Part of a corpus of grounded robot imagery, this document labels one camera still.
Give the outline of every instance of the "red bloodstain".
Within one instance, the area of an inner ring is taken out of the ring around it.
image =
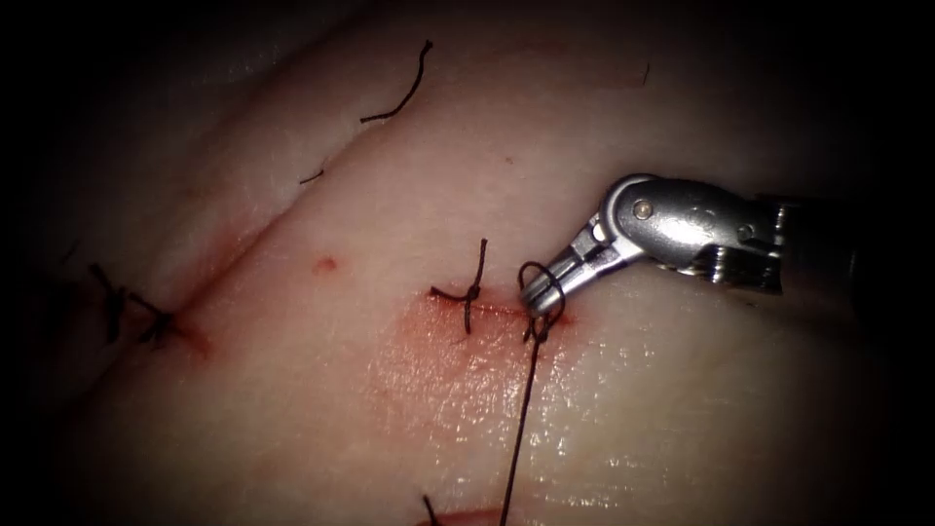
[[[312,269],[314,274],[327,274],[334,272],[338,268],[338,262],[334,260],[331,256],[322,257],[316,264],[315,268]]]
[[[192,322],[176,316],[170,326],[171,332],[199,357],[209,359],[213,355],[213,346],[205,334]]]
[[[368,367],[364,386],[372,398],[372,421],[383,432],[455,440],[466,429],[465,421],[515,416],[519,398],[500,400],[505,393],[518,396],[516,388],[529,370],[532,343],[523,342],[526,312],[515,297],[475,302],[470,335],[464,312],[464,303],[429,294],[413,296],[401,309],[381,353]],[[557,362],[578,359],[566,349],[575,324],[564,316],[553,327],[539,355],[543,378]]]

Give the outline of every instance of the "black suture thread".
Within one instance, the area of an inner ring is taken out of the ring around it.
[[[311,176],[311,177],[309,177],[309,178],[307,178],[307,179],[302,179],[301,181],[299,181],[299,184],[305,184],[305,183],[307,183],[307,182],[314,181],[314,180],[318,179],[319,177],[321,177],[323,174],[324,174],[324,169],[320,169],[320,170],[318,171],[318,173],[316,173],[315,175],[313,175],[313,176]]]
[[[120,316],[124,313],[124,308],[127,305],[127,290],[123,287],[114,288],[100,265],[92,263],[88,270],[104,287],[104,292],[107,295],[104,298],[104,311],[107,313],[107,345],[110,345],[120,337]]]
[[[59,264],[59,265],[64,265],[65,263],[67,263],[68,260],[71,259],[71,256],[75,255],[75,251],[78,250],[78,245],[79,245],[79,244],[81,244],[81,240],[75,240],[75,242],[72,243],[71,246],[68,248],[68,251],[65,252],[65,253],[58,259],[58,264]]]
[[[422,502],[426,504],[426,509],[429,511],[429,523],[431,526],[441,526],[441,523],[438,522],[438,517],[435,516],[435,510],[431,508],[431,503],[429,502],[429,496],[423,495]]]
[[[470,334],[470,302],[480,296],[480,279],[484,276],[484,260],[486,257],[487,239],[483,238],[480,240],[480,260],[477,262],[477,274],[474,275],[474,283],[467,288],[467,293],[464,296],[455,296],[436,287],[429,289],[432,296],[440,296],[449,301],[465,302],[465,332],[467,334]]]
[[[416,92],[416,89],[419,88],[419,83],[422,82],[422,74],[426,70],[426,53],[428,53],[430,49],[431,49],[431,40],[427,40],[426,45],[422,48],[422,52],[419,53],[419,72],[416,73],[416,82],[412,84],[412,88],[409,89],[409,93],[406,94],[406,96],[402,99],[402,102],[400,102],[399,105],[395,109],[388,111],[387,113],[380,113],[377,115],[371,115],[370,117],[361,118],[360,119],[361,124],[369,123],[370,121],[378,121],[380,119],[389,119],[393,115],[399,113],[399,110],[401,110],[402,107],[406,105],[406,102],[408,102],[409,99],[412,98],[412,94],[414,94]]]
[[[558,312],[554,316],[549,316],[548,313],[542,317],[542,328],[539,332],[536,331],[536,322],[530,317],[529,326],[526,329],[526,332],[523,334],[523,341],[527,341],[529,336],[533,336],[533,353],[529,359],[529,375],[526,377],[526,391],[523,393],[523,405],[520,408],[519,413],[519,428],[516,430],[516,443],[513,445],[513,457],[509,463],[509,477],[506,479],[506,494],[504,495],[504,507],[500,514],[500,526],[506,525],[506,517],[509,515],[509,501],[513,495],[513,481],[516,479],[516,465],[519,462],[519,447],[523,442],[523,432],[526,429],[526,416],[529,413],[529,400],[533,394],[533,380],[536,378],[536,362],[539,360],[539,346],[545,343],[545,340],[548,339],[548,331],[565,313],[565,291],[562,290],[562,283],[555,278],[544,265],[541,265],[535,261],[527,261],[523,263],[523,266],[519,268],[519,289],[522,290],[526,288],[526,283],[523,281],[523,272],[529,267],[536,267],[542,272],[547,278],[549,283],[558,290],[559,296],[559,308]]]
[[[130,293],[129,299],[132,302],[141,305],[144,309],[152,313],[154,317],[153,323],[149,326],[149,328],[147,328],[145,331],[143,331],[142,334],[139,335],[139,338],[137,338],[136,341],[139,343],[147,343],[151,340],[159,340],[162,338],[163,334],[166,332],[166,329],[168,329],[169,324],[172,322],[172,314],[164,313],[162,310],[157,308],[152,303],[144,300],[135,292]]]

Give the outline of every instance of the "skin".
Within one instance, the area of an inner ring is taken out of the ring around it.
[[[78,515],[417,524],[428,495],[445,523],[495,524],[531,352],[524,261],[627,173],[852,198],[875,167],[839,86],[738,21],[345,16],[166,45],[175,60],[61,132],[83,153],[57,150],[56,184],[27,200],[17,349],[36,458]],[[426,39],[408,105],[362,125],[409,89]],[[467,290],[481,238],[466,336],[462,307],[427,292]],[[129,303],[105,345],[92,262],[174,313],[169,331],[136,342],[153,318]],[[508,523],[858,517],[888,385],[847,316],[637,264],[570,298],[542,346]]]

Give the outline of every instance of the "wound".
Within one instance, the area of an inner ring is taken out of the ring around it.
[[[338,270],[338,262],[331,256],[325,256],[316,261],[312,273],[316,275],[329,274]]]

